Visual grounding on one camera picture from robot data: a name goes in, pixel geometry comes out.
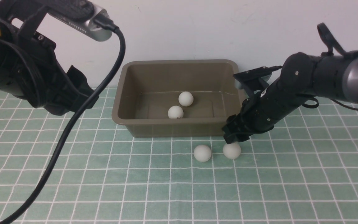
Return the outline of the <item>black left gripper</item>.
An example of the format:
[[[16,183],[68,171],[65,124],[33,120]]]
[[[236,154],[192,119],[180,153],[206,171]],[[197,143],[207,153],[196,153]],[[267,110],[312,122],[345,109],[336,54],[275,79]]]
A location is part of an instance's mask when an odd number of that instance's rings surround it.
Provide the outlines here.
[[[1,29],[0,91],[26,100],[53,115],[77,112],[95,92],[86,76],[73,65],[64,71],[54,52],[56,44],[36,32],[19,37],[18,29]]]

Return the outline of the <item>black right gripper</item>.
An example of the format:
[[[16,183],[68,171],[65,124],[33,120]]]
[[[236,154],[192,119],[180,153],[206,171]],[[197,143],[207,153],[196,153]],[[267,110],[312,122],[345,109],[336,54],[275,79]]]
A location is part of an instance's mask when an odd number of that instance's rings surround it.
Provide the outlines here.
[[[249,104],[238,115],[227,118],[222,128],[227,144],[245,142],[250,139],[250,134],[271,130],[277,122],[300,106],[300,95],[286,91],[281,80],[277,79],[263,92],[255,95]]]

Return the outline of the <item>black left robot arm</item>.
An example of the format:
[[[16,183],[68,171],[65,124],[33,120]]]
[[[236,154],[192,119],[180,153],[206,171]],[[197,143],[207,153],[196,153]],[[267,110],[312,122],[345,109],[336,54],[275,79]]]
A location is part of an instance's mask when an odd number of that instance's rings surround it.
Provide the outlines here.
[[[85,75],[74,66],[62,69],[55,42],[35,30],[29,39],[19,31],[0,18],[0,91],[56,116],[77,112],[94,93]]]

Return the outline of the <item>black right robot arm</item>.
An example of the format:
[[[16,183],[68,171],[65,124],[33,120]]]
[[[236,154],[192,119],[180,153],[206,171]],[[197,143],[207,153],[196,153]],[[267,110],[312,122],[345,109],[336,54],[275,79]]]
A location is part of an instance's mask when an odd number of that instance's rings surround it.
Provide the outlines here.
[[[245,90],[240,113],[223,126],[227,144],[244,142],[262,134],[297,108],[316,97],[358,104],[358,56],[291,55],[282,66],[261,67],[234,74]]]

